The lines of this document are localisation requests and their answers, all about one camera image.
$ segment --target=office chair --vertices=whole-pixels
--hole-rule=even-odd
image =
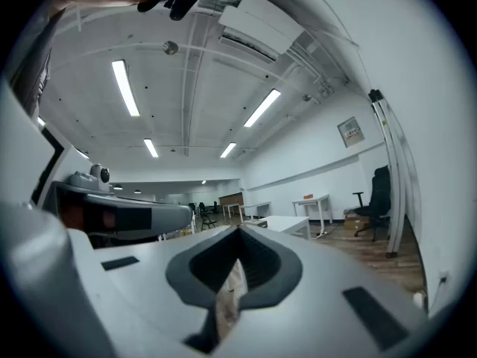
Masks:
[[[217,222],[217,220],[210,220],[210,217],[209,215],[207,215],[205,213],[205,211],[201,211],[200,212],[200,217],[202,218],[202,225],[200,226],[200,231],[202,232],[203,231],[203,225],[205,224],[208,229],[210,229],[210,226],[213,225],[214,228],[215,228],[215,223]]]
[[[360,208],[354,209],[354,212],[357,215],[369,216],[370,218],[369,227],[357,230],[355,237],[357,237],[360,232],[372,228],[374,230],[373,241],[375,242],[377,227],[385,223],[382,216],[386,215],[391,208],[391,178],[388,167],[384,166],[374,171],[373,191],[369,205],[362,205],[361,195],[359,195],[362,194],[362,192],[354,192],[353,194],[359,196],[361,205]]]

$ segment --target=white table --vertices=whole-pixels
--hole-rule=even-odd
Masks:
[[[333,216],[332,216],[332,211],[331,211],[331,201],[329,200],[329,195],[323,195],[323,196],[320,196],[319,198],[311,198],[311,199],[302,199],[302,200],[292,201],[293,210],[295,211],[295,216],[297,215],[297,204],[299,206],[305,206],[306,215],[308,215],[308,211],[306,210],[306,206],[317,206],[318,205],[318,211],[320,212],[320,223],[321,223],[320,234],[318,235],[318,237],[322,237],[322,236],[326,235],[325,224],[324,224],[324,220],[323,220],[323,209],[322,209],[322,206],[321,206],[322,201],[328,201],[329,223],[333,224]]]
[[[244,219],[241,217],[241,211],[240,211],[240,204],[239,204],[239,203],[228,204],[228,205],[222,206],[222,210],[224,211],[224,219],[226,218],[226,217],[225,217],[225,207],[228,208],[228,210],[229,210],[229,219],[231,219],[232,216],[230,215],[230,208],[231,208],[231,207],[235,207],[235,206],[238,206],[238,211],[240,212],[240,222],[243,223],[243,222],[244,222]]]
[[[240,219],[242,220],[242,217],[241,217],[241,209],[242,208],[254,208],[254,207],[262,207],[262,206],[268,206],[268,210],[270,211],[270,215],[272,215],[272,212],[271,212],[271,201],[266,201],[265,203],[258,203],[258,204],[251,204],[249,206],[238,206],[238,210],[240,211]]]
[[[260,220],[267,222],[267,229],[269,230],[285,233],[295,233],[298,230],[303,230],[305,239],[311,239],[308,216],[267,216]]]

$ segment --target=white ceiling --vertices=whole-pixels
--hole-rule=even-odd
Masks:
[[[87,22],[90,15],[104,17]],[[134,7],[82,10],[81,16],[81,31],[73,12],[59,25],[40,115],[94,162],[107,164],[109,153],[119,153],[129,165],[134,155],[139,166],[151,158],[145,137],[153,140],[161,158],[175,146],[179,153],[218,161],[229,142],[237,142],[234,158],[242,149],[258,148],[277,124],[314,104],[302,99],[317,93],[307,71],[286,55],[266,64],[219,44],[216,16],[190,13],[173,22],[166,10],[139,14]],[[175,55],[162,51],[168,40],[180,46]],[[299,41],[309,44],[306,38]],[[181,47],[187,44],[206,51]],[[313,56],[336,77],[319,48]],[[122,100],[111,67],[118,59],[127,64],[140,117],[131,117]],[[272,88],[282,95],[252,128],[244,128]],[[137,153],[128,155],[132,148],[144,149],[139,159]],[[117,157],[112,163],[120,164]]]

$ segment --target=air conditioning unit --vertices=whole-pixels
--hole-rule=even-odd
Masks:
[[[303,27],[267,0],[241,0],[227,6],[218,23],[224,31],[219,42],[271,63],[302,34]]]

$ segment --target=floor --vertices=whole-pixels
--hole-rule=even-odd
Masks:
[[[240,224],[238,215],[232,216],[231,219],[224,219],[222,213],[209,215],[211,220],[216,220],[216,226],[227,224]],[[197,228],[200,230],[201,221],[198,219]],[[412,229],[408,222],[402,233],[401,245],[397,257],[386,258],[388,247],[388,230],[378,229],[377,240],[372,242],[373,231],[365,231],[360,233],[358,237],[354,237],[353,230],[345,230],[343,223],[335,223],[333,225],[326,224],[326,230],[329,235],[319,239],[313,239],[311,242],[329,245],[334,248],[350,254],[358,261],[366,266],[374,269],[378,274],[386,280],[391,280],[397,285],[410,293],[425,293],[425,282],[423,277],[423,267],[420,262],[417,244],[412,235]],[[320,231],[320,224],[312,222],[310,224],[312,236]],[[240,286],[237,266],[234,267],[230,274],[230,285],[234,291],[229,292],[226,286],[218,293],[216,303],[218,333],[223,339],[231,330],[238,318],[236,307],[239,301],[239,292],[235,291]]]

